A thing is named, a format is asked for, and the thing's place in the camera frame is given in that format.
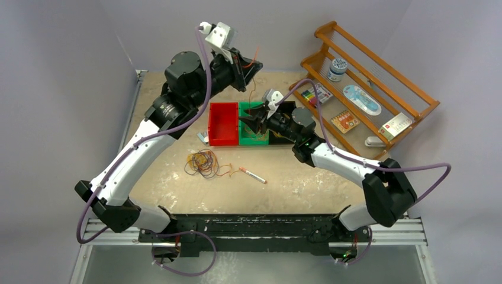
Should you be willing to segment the green plastic bin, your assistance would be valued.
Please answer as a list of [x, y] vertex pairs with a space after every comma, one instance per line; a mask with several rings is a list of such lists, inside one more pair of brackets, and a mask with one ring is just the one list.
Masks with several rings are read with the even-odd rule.
[[[248, 108], [249, 102], [243, 101], [239, 102], [239, 116], [247, 116], [244, 113], [244, 109]], [[239, 121], [239, 145], [240, 146], [267, 146], [268, 145], [268, 134], [255, 134], [250, 128]]]

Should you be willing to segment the black plastic bin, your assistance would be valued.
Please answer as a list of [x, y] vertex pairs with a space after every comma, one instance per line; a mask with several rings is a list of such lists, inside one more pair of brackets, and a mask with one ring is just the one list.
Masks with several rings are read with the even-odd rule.
[[[277, 109], [277, 112], [284, 115], [290, 115], [292, 111], [296, 108], [296, 103], [294, 101], [285, 101]], [[279, 134], [275, 134], [271, 131], [268, 132], [268, 144], [270, 146], [278, 146], [278, 145], [290, 145], [293, 144], [292, 141], [280, 136]]]

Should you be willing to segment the red plastic bin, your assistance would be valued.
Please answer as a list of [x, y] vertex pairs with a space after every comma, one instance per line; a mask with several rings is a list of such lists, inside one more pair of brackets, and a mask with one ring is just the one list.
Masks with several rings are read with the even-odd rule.
[[237, 146], [239, 144], [239, 105], [237, 102], [212, 102], [208, 119], [210, 146]]

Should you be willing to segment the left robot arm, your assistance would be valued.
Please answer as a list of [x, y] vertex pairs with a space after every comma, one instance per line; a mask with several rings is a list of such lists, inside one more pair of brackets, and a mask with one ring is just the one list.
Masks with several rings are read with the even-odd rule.
[[132, 188], [157, 157], [179, 140], [210, 98], [229, 86], [245, 92], [263, 68], [261, 62], [243, 57], [235, 48], [230, 49], [229, 58], [216, 51], [211, 54], [209, 65], [193, 51], [176, 54], [165, 69], [160, 95], [131, 140], [102, 173], [76, 184], [77, 194], [113, 232], [137, 227], [153, 231], [162, 242], [175, 238], [176, 225], [168, 210], [132, 201]]

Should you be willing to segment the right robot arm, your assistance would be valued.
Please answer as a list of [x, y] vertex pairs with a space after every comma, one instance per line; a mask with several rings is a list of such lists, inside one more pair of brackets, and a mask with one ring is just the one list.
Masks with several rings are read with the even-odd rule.
[[365, 201], [350, 205], [335, 217], [333, 235], [348, 240], [361, 227], [379, 224], [392, 227], [418, 200], [399, 163], [366, 159], [340, 150], [316, 134], [316, 122], [306, 108], [272, 112], [265, 105], [245, 110], [239, 117], [250, 130], [272, 132], [293, 143], [296, 159], [311, 167], [333, 172], [358, 185]]

